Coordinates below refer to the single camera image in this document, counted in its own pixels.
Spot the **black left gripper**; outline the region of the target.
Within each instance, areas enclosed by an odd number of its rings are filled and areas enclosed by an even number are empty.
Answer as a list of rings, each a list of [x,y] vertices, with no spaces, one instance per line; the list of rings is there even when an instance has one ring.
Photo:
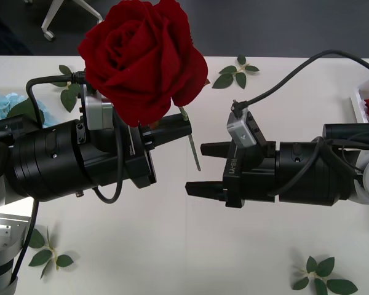
[[[130,179],[141,189],[157,182],[150,152],[146,149],[140,127],[121,127],[121,142],[124,163],[122,179]],[[143,127],[143,135],[149,136],[153,145],[163,145],[186,137],[192,132],[191,124],[183,119],[161,119]],[[117,181],[117,155],[101,153],[90,162],[90,176],[97,186],[106,186]]]

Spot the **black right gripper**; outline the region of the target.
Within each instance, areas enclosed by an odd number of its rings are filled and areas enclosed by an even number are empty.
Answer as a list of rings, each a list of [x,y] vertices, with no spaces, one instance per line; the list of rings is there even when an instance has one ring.
[[[246,200],[275,202],[268,195],[276,186],[276,143],[267,142],[267,149],[240,149],[232,142],[201,144],[201,154],[227,159],[222,181],[187,182],[188,195],[212,200],[225,200],[229,208],[242,208]]]

